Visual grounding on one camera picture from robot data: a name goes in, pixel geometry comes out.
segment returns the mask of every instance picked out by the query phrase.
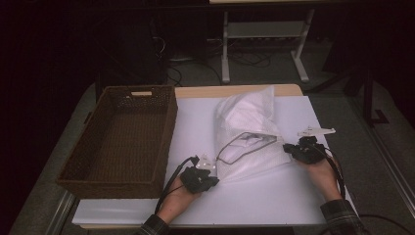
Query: dark background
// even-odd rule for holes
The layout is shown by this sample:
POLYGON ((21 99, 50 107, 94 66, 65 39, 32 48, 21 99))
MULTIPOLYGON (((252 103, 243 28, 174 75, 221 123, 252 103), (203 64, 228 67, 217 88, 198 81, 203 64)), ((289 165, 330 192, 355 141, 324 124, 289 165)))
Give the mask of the dark background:
MULTIPOLYGON (((221 33, 218 13, 170 12, 152 22, 150 14, 104 18, 73 11, 90 7, 86 3, 1 2, 0 234, 8 233, 90 84, 96 80, 102 86, 163 83, 165 61, 156 56, 157 44, 151 35, 163 36, 168 43, 202 58, 206 38, 221 33), (134 37, 147 46, 134 45, 134 37), (135 67, 131 61, 142 66, 135 67)), ((321 9, 316 12, 309 40, 335 40, 327 71, 341 72, 369 62, 376 80, 415 125, 412 10, 405 4, 377 5, 369 10, 321 9)))

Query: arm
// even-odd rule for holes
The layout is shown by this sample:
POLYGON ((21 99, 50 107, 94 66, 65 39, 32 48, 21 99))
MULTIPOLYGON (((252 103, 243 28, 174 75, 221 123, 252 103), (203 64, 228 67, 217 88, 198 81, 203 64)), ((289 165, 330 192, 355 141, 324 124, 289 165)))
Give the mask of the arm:
POLYGON ((299 164, 307 169, 311 181, 326 200, 320 209, 326 218, 330 232, 334 235, 367 234, 350 202, 342 198, 336 175, 329 163, 323 160, 317 164, 299 164))
POLYGON ((199 198, 202 194, 192 194, 177 177, 170 187, 170 194, 164 199, 157 214, 152 214, 143 226, 137 231, 136 235, 165 235, 169 232, 168 225, 178 215, 199 198))

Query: metal frame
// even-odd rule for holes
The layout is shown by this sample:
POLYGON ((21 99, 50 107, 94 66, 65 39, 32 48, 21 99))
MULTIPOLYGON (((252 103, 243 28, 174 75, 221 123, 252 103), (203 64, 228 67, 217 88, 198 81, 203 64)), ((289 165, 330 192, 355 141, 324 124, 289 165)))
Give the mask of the metal frame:
POLYGON ((300 80, 304 83, 309 81, 308 75, 305 71, 305 68, 301 61, 301 52, 304 47, 308 31, 311 26, 311 21, 314 16, 314 9, 308 10, 305 21, 301 22, 273 22, 267 23, 254 23, 257 25, 258 31, 243 33, 242 30, 244 26, 251 26, 252 23, 229 23, 228 21, 228 12, 224 13, 223 16, 223 52, 222 52, 222 82, 230 83, 230 74, 229 74, 229 62, 228 62, 228 38, 249 38, 249 37, 298 37, 300 39, 299 45, 296 50, 291 52, 293 57, 294 64, 296 65, 297 72, 299 73, 300 80), (302 24, 302 27, 299 31, 296 31, 291 28, 291 26, 298 23, 302 24))

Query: wrist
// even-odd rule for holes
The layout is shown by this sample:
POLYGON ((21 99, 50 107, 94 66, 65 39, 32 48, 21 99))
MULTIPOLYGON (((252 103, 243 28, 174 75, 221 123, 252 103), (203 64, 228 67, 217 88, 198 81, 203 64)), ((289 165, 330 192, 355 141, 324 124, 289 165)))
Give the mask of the wrist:
POLYGON ((322 194, 326 202, 342 199, 342 195, 339 192, 338 188, 328 188, 322 190, 322 194))
POLYGON ((173 217, 168 213, 168 212, 165 212, 165 211, 159 211, 158 213, 157 213, 157 216, 162 220, 162 221, 164 221, 166 224, 170 224, 171 223, 171 221, 173 220, 173 217))

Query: sleeve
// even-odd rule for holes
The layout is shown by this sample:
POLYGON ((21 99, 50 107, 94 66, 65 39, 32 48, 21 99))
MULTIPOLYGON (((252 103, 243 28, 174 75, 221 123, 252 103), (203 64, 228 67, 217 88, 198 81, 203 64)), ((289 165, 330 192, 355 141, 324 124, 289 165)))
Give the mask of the sleeve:
POLYGON ((333 235, 368 234, 349 201, 334 200, 320 209, 333 235))
POLYGON ((134 235, 166 235, 169 231, 168 225, 157 215, 152 214, 134 235))

